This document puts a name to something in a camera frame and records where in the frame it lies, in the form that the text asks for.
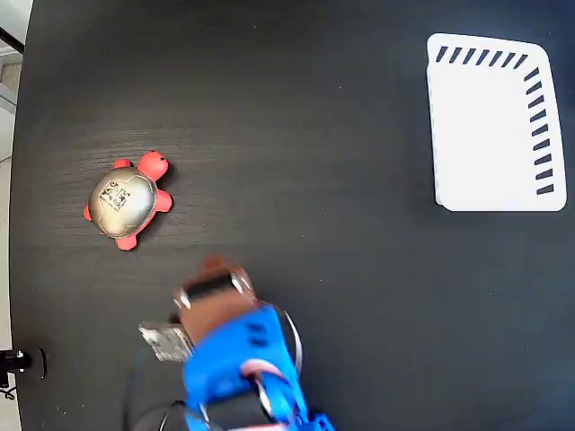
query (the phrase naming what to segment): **toy turtle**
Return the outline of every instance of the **toy turtle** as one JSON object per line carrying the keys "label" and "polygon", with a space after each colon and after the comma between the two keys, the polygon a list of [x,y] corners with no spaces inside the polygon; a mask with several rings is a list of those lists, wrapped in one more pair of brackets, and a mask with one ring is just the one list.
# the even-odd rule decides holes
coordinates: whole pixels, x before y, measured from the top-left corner
{"label": "toy turtle", "polygon": [[84,216],[98,230],[116,240],[121,250],[136,247],[136,235],[154,218],[156,211],[167,213],[172,197],[155,182],[168,170],[168,161],[157,151],[140,159],[137,168],[128,159],[114,162],[90,195]]}

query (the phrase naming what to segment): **black table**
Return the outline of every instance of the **black table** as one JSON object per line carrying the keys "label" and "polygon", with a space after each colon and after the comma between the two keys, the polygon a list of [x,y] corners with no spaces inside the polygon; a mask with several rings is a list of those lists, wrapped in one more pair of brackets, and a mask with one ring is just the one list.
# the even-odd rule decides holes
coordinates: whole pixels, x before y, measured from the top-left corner
{"label": "black table", "polygon": [[[573,178],[572,2],[36,2],[11,213],[22,425],[119,429],[137,325],[204,256],[241,261],[305,342],[310,404],[342,430],[564,429],[575,396],[575,214],[434,202],[426,41],[534,42]],[[175,206],[122,252],[82,217],[114,159],[162,151]],[[181,396],[148,361],[142,406]]]}

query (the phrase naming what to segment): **white tray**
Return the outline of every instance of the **white tray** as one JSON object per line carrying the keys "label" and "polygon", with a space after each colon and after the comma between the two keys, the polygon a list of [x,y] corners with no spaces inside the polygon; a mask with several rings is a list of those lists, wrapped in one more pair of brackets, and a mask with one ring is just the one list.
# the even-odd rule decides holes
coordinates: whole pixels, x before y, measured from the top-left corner
{"label": "white tray", "polygon": [[557,101],[538,45],[434,34],[428,86],[436,201],[451,211],[559,211]]}

